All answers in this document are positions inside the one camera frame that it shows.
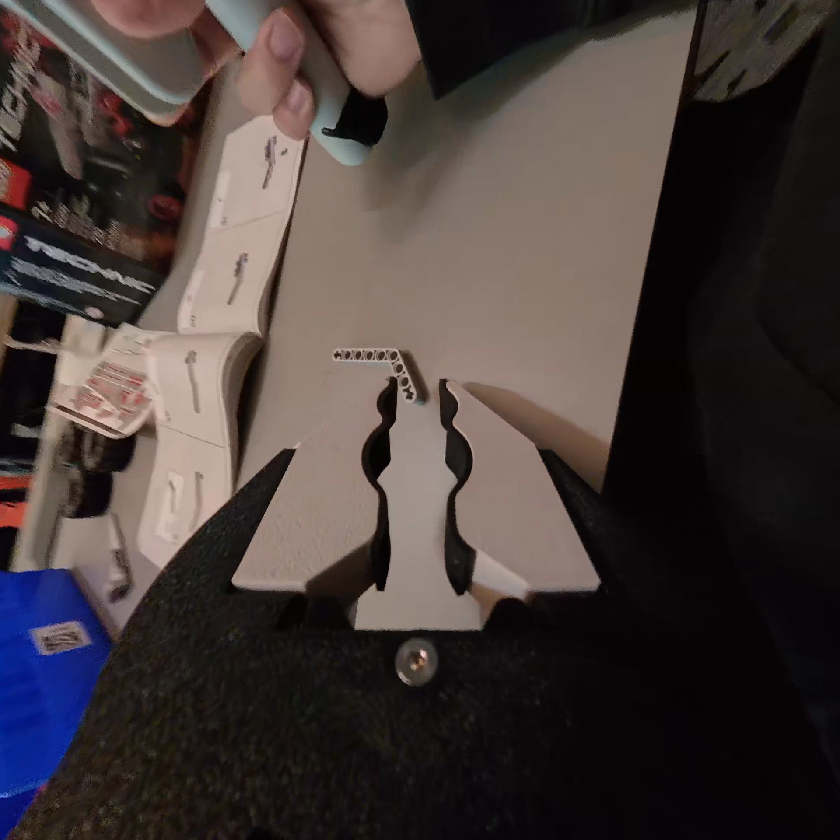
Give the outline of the grey bent toy beam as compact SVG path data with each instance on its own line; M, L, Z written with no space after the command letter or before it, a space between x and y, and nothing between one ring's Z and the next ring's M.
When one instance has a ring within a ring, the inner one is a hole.
M366 364L387 369L406 404L419 406L427 401L424 380L408 351L396 348L337 348L332 351L331 358L339 363Z

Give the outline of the black toy part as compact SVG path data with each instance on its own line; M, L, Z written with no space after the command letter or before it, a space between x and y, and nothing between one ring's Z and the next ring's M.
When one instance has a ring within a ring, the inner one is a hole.
M113 477L130 466L136 445L137 435L110 438L69 423L56 450L56 466L66 479L61 516L85 519L107 513Z

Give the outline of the grey toy wing panel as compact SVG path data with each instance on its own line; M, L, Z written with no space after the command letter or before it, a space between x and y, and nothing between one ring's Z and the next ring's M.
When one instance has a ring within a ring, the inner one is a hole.
M135 589L135 577L128 542L119 516L107 516L111 559L108 572L108 602L116 604L127 599Z

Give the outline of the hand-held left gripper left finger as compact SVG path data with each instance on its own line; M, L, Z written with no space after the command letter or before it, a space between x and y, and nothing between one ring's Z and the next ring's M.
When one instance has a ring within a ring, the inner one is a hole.
M380 477L391 464L395 380L377 380L293 450L231 580L240 601L276 600L281 627L354 629L382 590L392 540Z

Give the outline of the white instruction booklet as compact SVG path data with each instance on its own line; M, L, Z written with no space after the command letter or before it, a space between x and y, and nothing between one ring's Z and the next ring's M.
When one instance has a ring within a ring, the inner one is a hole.
M305 150L269 118L227 136L176 331L146 351L155 451L137 543L159 569L236 489L240 397L268 331Z

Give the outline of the grey desk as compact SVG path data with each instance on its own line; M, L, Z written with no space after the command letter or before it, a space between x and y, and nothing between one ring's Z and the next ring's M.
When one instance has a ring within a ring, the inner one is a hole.
M378 382L333 349L412 355L428 399L391 432L391 569L357 627L480 624L445 574L440 379L601 488L696 19L674 2L610 37L552 38L441 101L417 69L363 166L308 148L238 484Z

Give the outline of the white printed cloth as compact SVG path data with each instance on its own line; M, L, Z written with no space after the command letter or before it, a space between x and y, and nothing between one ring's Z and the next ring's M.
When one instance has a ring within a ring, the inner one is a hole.
M700 16L690 97L721 103L774 79L823 28L831 1L712 1Z

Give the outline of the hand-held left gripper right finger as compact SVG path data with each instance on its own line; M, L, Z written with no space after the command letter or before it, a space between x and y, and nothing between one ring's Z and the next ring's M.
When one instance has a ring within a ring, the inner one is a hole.
M588 600L602 579L536 444L464 386L441 379L439 422L453 480L444 566L459 597L494 610Z

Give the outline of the black printed toy box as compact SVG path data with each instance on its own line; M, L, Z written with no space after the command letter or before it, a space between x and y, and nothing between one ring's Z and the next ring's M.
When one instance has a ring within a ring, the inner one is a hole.
M135 324L165 276L2 205L1 293L108 328Z
M208 90L165 127L21 17L1 20L2 208L167 273Z

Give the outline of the blue plastic bin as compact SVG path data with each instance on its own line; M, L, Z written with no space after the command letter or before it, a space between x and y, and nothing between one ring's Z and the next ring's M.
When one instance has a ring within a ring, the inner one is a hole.
M110 649L71 572L2 573L3 836L62 761Z

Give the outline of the person's right hand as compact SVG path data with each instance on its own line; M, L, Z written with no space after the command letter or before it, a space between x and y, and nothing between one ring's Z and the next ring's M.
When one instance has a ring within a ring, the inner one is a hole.
M304 140L316 115L316 97L301 73L309 21L351 86L369 98L398 87L421 59L406 4L401 1L314 1L277 9L243 52L201 1L93 1L107 24L134 39L192 32L212 77L242 56L239 96L255 116L270 116L279 131Z

